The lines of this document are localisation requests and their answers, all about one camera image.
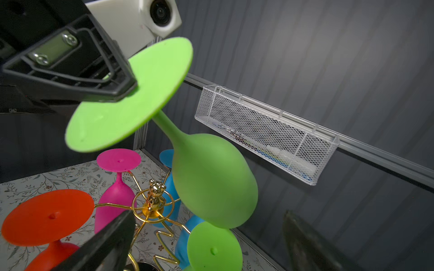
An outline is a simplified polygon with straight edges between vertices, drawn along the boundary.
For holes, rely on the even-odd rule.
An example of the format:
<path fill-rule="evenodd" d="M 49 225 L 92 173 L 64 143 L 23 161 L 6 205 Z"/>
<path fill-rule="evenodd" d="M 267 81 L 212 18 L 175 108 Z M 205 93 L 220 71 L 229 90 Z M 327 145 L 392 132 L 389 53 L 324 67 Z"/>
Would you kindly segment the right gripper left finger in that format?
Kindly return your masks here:
<path fill-rule="evenodd" d="M 124 211 L 54 271 L 122 271 L 135 230 L 135 216 Z"/>

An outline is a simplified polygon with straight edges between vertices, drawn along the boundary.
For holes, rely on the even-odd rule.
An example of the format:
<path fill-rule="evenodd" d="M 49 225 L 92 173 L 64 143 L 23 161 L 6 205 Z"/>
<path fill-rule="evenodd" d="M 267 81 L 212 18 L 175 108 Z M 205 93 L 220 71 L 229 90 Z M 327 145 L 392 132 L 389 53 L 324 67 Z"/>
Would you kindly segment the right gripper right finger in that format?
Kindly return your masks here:
<path fill-rule="evenodd" d="M 294 271 L 363 269 L 293 211 L 288 210 L 284 215 L 283 236 Z"/>

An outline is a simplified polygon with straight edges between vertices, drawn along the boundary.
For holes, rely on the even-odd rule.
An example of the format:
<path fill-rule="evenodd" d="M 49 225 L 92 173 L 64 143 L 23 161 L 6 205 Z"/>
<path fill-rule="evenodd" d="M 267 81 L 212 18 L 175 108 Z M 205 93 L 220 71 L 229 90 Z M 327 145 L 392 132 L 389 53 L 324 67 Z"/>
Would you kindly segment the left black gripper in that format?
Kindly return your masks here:
<path fill-rule="evenodd" d="M 117 102 L 137 87 L 131 65 L 83 1 L 1 2 L 1 112 Z"/>

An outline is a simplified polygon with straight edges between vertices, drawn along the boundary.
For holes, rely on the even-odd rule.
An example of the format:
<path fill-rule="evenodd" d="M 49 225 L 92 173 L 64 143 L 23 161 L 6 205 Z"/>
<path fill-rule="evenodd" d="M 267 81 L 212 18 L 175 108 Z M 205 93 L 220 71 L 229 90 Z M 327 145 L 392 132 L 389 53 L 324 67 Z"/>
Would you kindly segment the green wine glass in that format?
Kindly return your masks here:
<path fill-rule="evenodd" d="M 187 241 L 189 265 L 186 271 L 241 271 L 243 253 L 229 229 L 217 228 L 208 222 L 198 224 Z"/>
<path fill-rule="evenodd" d="M 130 58 L 137 87 L 118 102 L 82 102 L 66 128 L 67 146 L 77 152 L 106 149 L 149 121 L 174 148 L 172 175 L 184 205 L 219 228 L 241 226 L 258 203 L 258 186 L 234 145 L 213 134 L 186 134 L 163 112 L 183 83 L 193 59 L 185 37 L 158 42 Z"/>

